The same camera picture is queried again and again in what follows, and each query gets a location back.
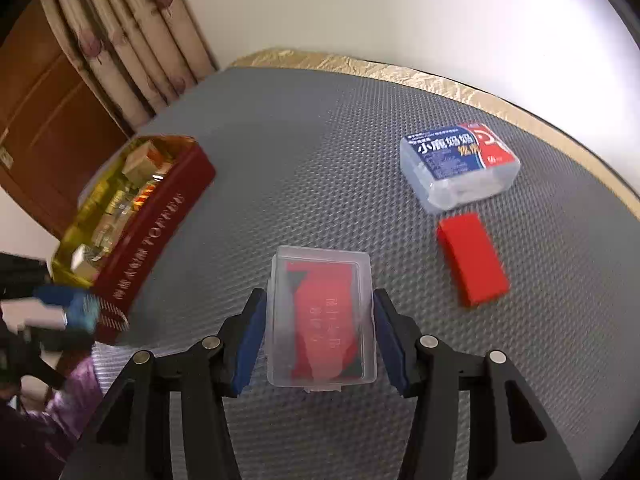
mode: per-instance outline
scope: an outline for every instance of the red block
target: red block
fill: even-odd
[[[437,236],[466,306],[494,300],[509,290],[509,280],[476,213],[441,220]]]

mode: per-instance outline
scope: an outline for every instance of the purple clothing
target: purple clothing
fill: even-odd
[[[69,375],[44,412],[0,404],[0,471],[6,480],[58,480],[66,459],[102,400],[91,358]]]

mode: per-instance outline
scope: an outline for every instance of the beige curtain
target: beige curtain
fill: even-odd
[[[134,132],[215,69],[183,0],[40,0],[62,51]]]

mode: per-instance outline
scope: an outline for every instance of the wooden door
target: wooden door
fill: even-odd
[[[126,140],[33,0],[0,46],[0,187],[60,238],[84,185]]]

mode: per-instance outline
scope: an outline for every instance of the gray textured mat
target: gray textured mat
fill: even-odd
[[[520,157],[513,188],[476,210],[511,292],[457,301],[426,215],[399,171],[402,135],[483,121]],[[120,348],[97,346],[107,388],[134,349],[181,351],[215,333],[280,244],[366,251],[374,286],[453,348],[502,348],[529,381],[585,480],[599,478],[640,417],[640,222],[599,181],[535,137],[467,105],[355,76],[235,68],[210,77],[146,132],[195,136],[218,169],[158,260]],[[464,478],[468,397],[454,478]],[[378,380],[342,393],[274,388],[258,357],[225,401],[243,478],[394,479],[414,403]],[[172,422],[179,427],[179,404]],[[174,428],[175,478],[185,478]]]

